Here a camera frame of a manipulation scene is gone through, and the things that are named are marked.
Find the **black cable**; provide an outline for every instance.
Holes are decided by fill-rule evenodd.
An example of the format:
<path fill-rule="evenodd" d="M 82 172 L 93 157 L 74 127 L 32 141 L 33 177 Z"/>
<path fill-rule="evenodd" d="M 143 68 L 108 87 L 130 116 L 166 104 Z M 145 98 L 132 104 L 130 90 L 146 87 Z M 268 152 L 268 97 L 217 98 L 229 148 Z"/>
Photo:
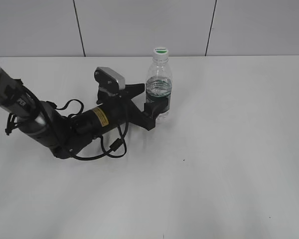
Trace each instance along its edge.
<path fill-rule="evenodd" d="M 110 146 L 111 149 L 106 151 L 105 147 L 104 147 L 103 139 L 101 139 L 102 151 L 110 158 L 121 158 L 127 153 L 127 145 L 126 145 L 126 142 L 125 142 L 125 136 L 128 132 L 128 128 L 129 128 L 129 115 L 128 115 L 126 107 L 122 103 L 121 103 L 121 106 L 122 106 L 124 114 L 125 114 L 125 122 L 126 122 L 125 123 L 125 129 L 124 129 L 124 133 L 122 133 L 121 126 L 120 126 L 120 124 L 118 124 L 118 130 L 119 130 L 119 134 L 120 134 L 121 138 L 117 139 L 113 144 L 117 143 L 117 141 L 120 140 L 122 142 L 123 146 L 124 146 L 124 153 L 121 154 L 121 155 L 112 155 L 112 154 L 110 154 L 110 152 L 115 151 L 115 150 L 112 150 L 112 146 Z"/>
<path fill-rule="evenodd" d="M 71 99 L 71 100 L 69 100 L 69 101 L 65 104 L 65 106 L 63 106 L 62 108 L 55 108 L 55 109 L 56 109 L 57 111 L 63 111 L 63 110 L 66 110 L 66 109 L 69 107 L 69 104 L 70 104 L 72 101 L 76 101 L 76 102 L 80 103 L 81 108 L 80 108 L 80 111 L 79 111 L 78 113 L 76 113 L 76 114 L 69 114 L 67 118 L 69 119 L 69 118 L 72 118 L 73 116 L 78 116 L 78 115 L 80 115 L 80 114 L 84 111 L 84 104 L 82 103 L 82 101 L 80 101 L 80 100 L 78 100 L 78 99 Z"/>
<path fill-rule="evenodd" d="M 108 154 L 110 154 L 110 152 L 112 152 L 113 150 L 110 149 L 108 151 L 105 151 L 103 152 L 102 154 L 99 154 L 97 156 L 94 156 L 94 157 L 80 157 L 80 156 L 77 156 L 75 154 L 73 154 L 72 152 L 70 152 L 70 150 L 64 145 L 64 143 L 59 139 L 57 133 L 56 133 L 56 130 L 54 128 L 54 125 L 53 123 L 51 122 L 49 116 L 48 116 L 48 113 L 46 112 L 44 106 L 42 105 L 41 101 L 35 96 L 34 93 L 32 93 L 27 87 L 23 86 L 25 92 L 34 100 L 35 104 L 41 109 L 41 113 L 43 114 L 47 124 L 49 125 L 49 127 L 52 129 L 52 133 L 54 135 L 54 137 L 56 138 L 58 144 L 60 145 L 60 147 L 66 152 L 68 153 L 71 157 L 77 159 L 77 160 L 82 160 L 82 161 L 90 161 L 90 160 L 96 160 L 96 159 L 100 159 Z M 125 131 L 124 133 L 122 134 L 122 131 L 121 131 L 121 128 L 119 128 L 119 133 L 120 133 L 120 136 L 121 136 L 121 139 L 123 140 L 123 145 L 124 145 L 124 148 L 125 148 L 125 151 L 127 151 L 127 147 L 126 147 L 126 143 L 125 143 L 125 140 L 124 140 L 124 137 L 125 135 L 127 134 L 127 131 L 128 131 L 128 118 L 126 118 L 126 125 L 125 125 Z M 104 148 L 104 142 L 103 142 L 103 136 L 101 135 L 99 137 L 101 139 L 101 145 L 103 145 L 103 148 Z"/>

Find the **plastic bottle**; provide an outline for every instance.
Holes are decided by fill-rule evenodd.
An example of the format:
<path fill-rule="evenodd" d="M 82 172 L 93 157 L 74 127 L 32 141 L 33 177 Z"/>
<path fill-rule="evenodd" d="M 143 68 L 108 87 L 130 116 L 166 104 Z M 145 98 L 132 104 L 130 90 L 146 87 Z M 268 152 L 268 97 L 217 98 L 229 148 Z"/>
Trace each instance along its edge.
<path fill-rule="evenodd" d="M 168 49 L 157 47 L 153 53 L 153 63 L 149 67 L 146 81 L 146 102 L 159 102 L 168 98 L 168 106 L 157 117 L 162 121 L 169 114 L 170 95 L 172 89 L 172 73 L 168 64 Z"/>

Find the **robotic arm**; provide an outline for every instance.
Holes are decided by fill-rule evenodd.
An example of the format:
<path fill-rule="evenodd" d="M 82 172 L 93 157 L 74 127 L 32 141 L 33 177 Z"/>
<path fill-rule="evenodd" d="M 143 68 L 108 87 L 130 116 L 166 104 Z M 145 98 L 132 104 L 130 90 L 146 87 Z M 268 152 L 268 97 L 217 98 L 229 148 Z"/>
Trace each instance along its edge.
<path fill-rule="evenodd" d="M 83 103 L 70 100 L 64 108 L 58 109 L 56 104 L 40 101 L 21 80 L 12 79 L 0 68 L 0 107 L 9 112 L 6 133 L 9 135 L 19 128 L 40 144 L 48 147 L 57 158 L 76 158 L 94 160 L 104 156 L 122 157 L 126 151 L 125 136 L 129 123 L 147 130 L 155 127 L 159 113 L 167 106 L 168 99 L 159 103 L 145 103 L 141 112 L 132 102 L 132 98 L 145 90 L 144 84 L 125 85 L 125 79 L 108 67 L 98 67 L 94 73 L 99 83 L 98 106 L 83 112 Z M 78 101 L 81 110 L 68 117 L 57 110 L 65 109 L 71 101 Z M 120 138 L 106 150 L 103 134 L 118 128 Z M 83 158 L 77 154 L 92 140 L 100 138 L 103 153 L 94 157 Z M 123 155 L 112 155 L 119 147 L 125 148 Z"/>

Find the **bottle cap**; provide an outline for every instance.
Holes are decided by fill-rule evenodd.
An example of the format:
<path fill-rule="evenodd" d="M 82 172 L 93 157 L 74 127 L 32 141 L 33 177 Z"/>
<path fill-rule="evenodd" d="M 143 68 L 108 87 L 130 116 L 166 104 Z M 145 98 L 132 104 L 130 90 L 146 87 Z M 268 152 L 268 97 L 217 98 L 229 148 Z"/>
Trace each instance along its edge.
<path fill-rule="evenodd" d="M 166 47 L 157 47 L 154 49 L 153 58 L 155 61 L 167 61 L 168 60 L 168 49 Z"/>

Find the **table surface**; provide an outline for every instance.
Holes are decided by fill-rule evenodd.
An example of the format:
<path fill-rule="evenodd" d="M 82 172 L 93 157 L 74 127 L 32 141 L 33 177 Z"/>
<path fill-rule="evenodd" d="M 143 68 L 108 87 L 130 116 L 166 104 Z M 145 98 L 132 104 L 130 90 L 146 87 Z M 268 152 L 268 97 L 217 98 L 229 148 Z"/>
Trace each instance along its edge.
<path fill-rule="evenodd" d="M 151 59 L 0 63 L 41 100 L 77 98 L 90 109 L 97 66 L 140 83 Z M 170 65 L 169 119 L 149 132 L 131 126 L 121 159 L 56 159 L 18 130 L 6 136 L 0 109 L 0 239 L 299 238 L 299 56 L 172 57 Z M 96 141 L 81 155 L 99 151 Z"/>

